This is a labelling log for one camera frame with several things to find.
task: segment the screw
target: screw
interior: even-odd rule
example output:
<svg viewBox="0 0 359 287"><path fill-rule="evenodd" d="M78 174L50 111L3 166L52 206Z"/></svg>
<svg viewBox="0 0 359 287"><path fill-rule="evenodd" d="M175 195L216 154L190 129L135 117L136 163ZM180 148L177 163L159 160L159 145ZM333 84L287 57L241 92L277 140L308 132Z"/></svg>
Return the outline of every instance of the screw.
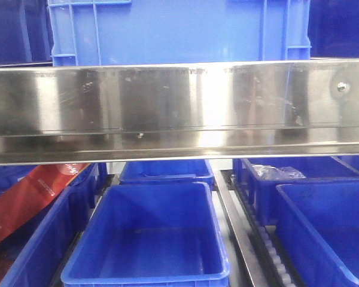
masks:
<svg viewBox="0 0 359 287"><path fill-rule="evenodd" d="M347 91L347 89L348 89L348 84L343 83L343 82L338 83L338 85L337 85L337 91L338 92L341 93L343 91Z"/></svg>

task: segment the metal shelf frame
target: metal shelf frame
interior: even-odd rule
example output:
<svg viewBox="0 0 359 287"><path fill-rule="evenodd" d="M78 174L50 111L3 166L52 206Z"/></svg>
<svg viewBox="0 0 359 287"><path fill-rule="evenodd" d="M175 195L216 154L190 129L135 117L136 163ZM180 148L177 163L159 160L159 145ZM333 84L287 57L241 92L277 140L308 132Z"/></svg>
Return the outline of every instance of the metal shelf frame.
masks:
<svg viewBox="0 0 359 287"><path fill-rule="evenodd" d="M359 59L0 68L0 164L359 154Z"/></svg>

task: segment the shelf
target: shelf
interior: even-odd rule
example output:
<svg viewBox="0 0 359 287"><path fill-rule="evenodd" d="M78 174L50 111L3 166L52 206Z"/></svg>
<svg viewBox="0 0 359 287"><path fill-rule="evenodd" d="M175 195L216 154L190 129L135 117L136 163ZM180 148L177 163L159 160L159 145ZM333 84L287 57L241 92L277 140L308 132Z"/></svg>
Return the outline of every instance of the shelf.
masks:
<svg viewBox="0 0 359 287"><path fill-rule="evenodd" d="M0 68L0 164L359 154L359 59Z"/></svg>

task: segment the red bag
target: red bag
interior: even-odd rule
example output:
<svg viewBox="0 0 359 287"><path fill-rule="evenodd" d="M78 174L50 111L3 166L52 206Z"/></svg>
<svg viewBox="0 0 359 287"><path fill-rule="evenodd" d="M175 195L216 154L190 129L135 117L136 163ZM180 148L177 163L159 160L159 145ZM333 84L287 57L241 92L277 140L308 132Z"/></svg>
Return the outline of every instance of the red bag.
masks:
<svg viewBox="0 0 359 287"><path fill-rule="evenodd" d="M50 204L88 165L37 166L0 195L0 242Z"/></svg>

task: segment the plastic bag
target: plastic bag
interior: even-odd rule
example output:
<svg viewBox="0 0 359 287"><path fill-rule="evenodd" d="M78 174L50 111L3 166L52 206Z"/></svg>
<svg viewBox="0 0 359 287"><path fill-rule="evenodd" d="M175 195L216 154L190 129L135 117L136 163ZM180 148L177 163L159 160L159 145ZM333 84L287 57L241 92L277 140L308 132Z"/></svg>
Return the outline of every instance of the plastic bag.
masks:
<svg viewBox="0 0 359 287"><path fill-rule="evenodd" d="M262 164L254 164L252 167L257 172L260 179L276 180L306 178L302 172L291 166L277 168L273 166L264 166Z"/></svg>

